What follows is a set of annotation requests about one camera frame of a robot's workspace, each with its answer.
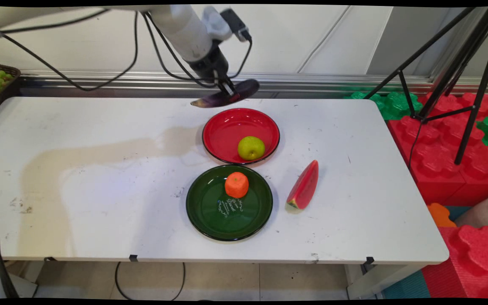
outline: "red foam block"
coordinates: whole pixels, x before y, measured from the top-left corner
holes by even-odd
[[[488,299],[488,226],[438,229],[449,259],[422,269],[430,297]]]
[[[405,116],[401,120],[390,120],[387,127],[408,164],[419,122]],[[410,173],[427,204],[443,204],[465,183],[459,174],[459,166],[453,164],[455,153],[441,144],[440,135],[432,125],[424,124],[412,156]]]
[[[428,101],[428,98],[430,98],[431,94],[432,92],[427,93],[427,95],[422,95],[417,98],[417,101],[424,105],[424,103]],[[457,101],[457,97],[455,97],[455,95],[450,94],[446,97],[442,94],[429,116],[437,116],[438,114],[445,114],[446,112],[459,110],[461,108],[463,108],[463,106]]]
[[[465,185],[457,190],[443,205],[475,206],[488,198],[488,146],[479,143],[467,147],[460,172]]]
[[[463,140],[464,130],[469,119],[469,112],[462,114],[455,114],[453,116],[447,116],[442,119],[432,120],[430,125],[438,129],[441,133],[442,144],[446,147],[457,151],[459,145]],[[483,130],[477,128],[477,124],[474,123],[472,131],[470,132],[470,138],[468,140],[468,147],[472,147],[481,144],[485,133]]]
[[[474,104],[475,99],[476,95],[474,93],[464,93],[463,96],[457,100],[461,106],[469,107]],[[488,94],[483,95],[482,104],[476,120],[483,120],[486,116],[488,116]]]

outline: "green apple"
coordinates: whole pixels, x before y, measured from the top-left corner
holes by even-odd
[[[256,160],[265,154],[265,143],[256,137],[245,137],[238,143],[238,155],[240,158],[251,161]]]

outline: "basket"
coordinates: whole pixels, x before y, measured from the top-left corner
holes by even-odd
[[[12,75],[12,80],[0,91],[0,105],[2,102],[10,97],[16,96],[20,92],[20,70],[13,67],[8,67],[0,64],[0,70]]]

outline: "white wall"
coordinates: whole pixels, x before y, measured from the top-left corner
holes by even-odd
[[[206,5],[192,6],[201,17]],[[296,73],[346,8],[290,4],[214,5],[219,11],[229,6],[248,25],[254,42],[244,73]],[[76,19],[97,10],[87,8],[37,17],[8,28]],[[302,72],[365,74],[390,11],[390,6],[350,8]],[[133,58],[133,16],[130,11],[114,10],[75,25],[9,36],[61,70],[120,71]],[[138,29],[139,58],[133,71],[162,71],[141,16]],[[165,65],[171,71],[180,71],[165,46],[160,48]],[[246,53],[247,43],[232,37],[222,43],[221,50],[229,61],[229,70],[234,72]],[[48,69],[4,39],[0,39],[0,64],[21,70]]]
[[[302,71],[365,75],[392,9],[392,6],[351,6]]]
[[[395,6],[366,73],[391,74],[463,9]],[[404,74],[428,77],[454,33],[455,29],[436,41],[404,69]]]

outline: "tripod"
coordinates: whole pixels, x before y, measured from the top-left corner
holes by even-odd
[[[442,95],[442,93],[445,94],[446,96],[449,95],[449,93],[451,93],[451,90],[453,90],[453,87],[459,80],[459,77],[462,75],[469,61],[472,59],[474,54],[476,54],[477,50],[480,48],[483,41],[488,36],[488,8],[484,13],[484,15],[482,16],[482,18],[480,19],[480,21],[478,22],[478,24],[476,25],[476,27],[474,27],[472,33],[470,33],[470,35],[464,42],[459,52],[456,54],[455,58],[453,58],[453,61],[451,62],[449,67],[447,67],[444,75],[441,76],[440,80],[438,81],[438,85],[432,91],[430,97],[428,98],[428,101],[424,104],[423,108],[420,110],[418,114],[415,113],[415,109],[413,108],[412,100],[410,99],[410,95],[409,95],[408,86],[406,85],[406,81],[402,70],[404,70],[404,68],[406,68],[424,51],[426,51],[432,44],[434,44],[434,42],[436,42],[442,36],[444,36],[445,33],[451,30],[457,23],[459,23],[459,21],[464,19],[464,17],[466,17],[474,8],[475,7],[469,7],[466,8],[463,12],[461,12],[448,25],[442,28],[436,35],[434,35],[429,41],[427,41],[419,50],[417,50],[417,52],[415,52],[412,56],[410,56],[410,58],[408,58],[405,62],[403,62],[395,71],[393,71],[393,73],[391,73],[387,78],[384,79],[384,81],[382,81],[379,85],[377,85],[370,93],[368,93],[364,97],[364,99],[369,99],[370,97],[372,97],[372,95],[374,95],[376,92],[382,89],[383,86],[385,86],[387,83],[389,83],[389,81],[391,81],[393,78],[395,78],[395,76],[398,75],[400,77],[402,89],[404,90],[404,94],[408,102],[408,106],[410,109],[410,117],[416,120],[420,120],[421,124],[426,124],[428,121],[444,118],[446,116],[452,116],[454,114],[460,114],[463,112],[470,111],[470,116],[466,124],[466,128],[464,130],[463,138],[459,145],[457,156],[455,157],[455,164],[457,165],[459,165],[463,159],[464,151],[466,149],[466,146],[468,145],[470,133],[472,131],[474,123],[476,122],[476,117],[478,115],[478,111],[480,110],[483,95],[485,94],[485,89],[488,85],[488,61],[485,66],[485,71],[483,73],[480,82],[480,87],[478,88],[476,94],[476,99],[474,100],[472,106],[446,112],[445,114],[440,114],[437,116],[428,117],[428,115],[430,114],[430,112],[438,102],[438,99],[440,98],[440,95]]]

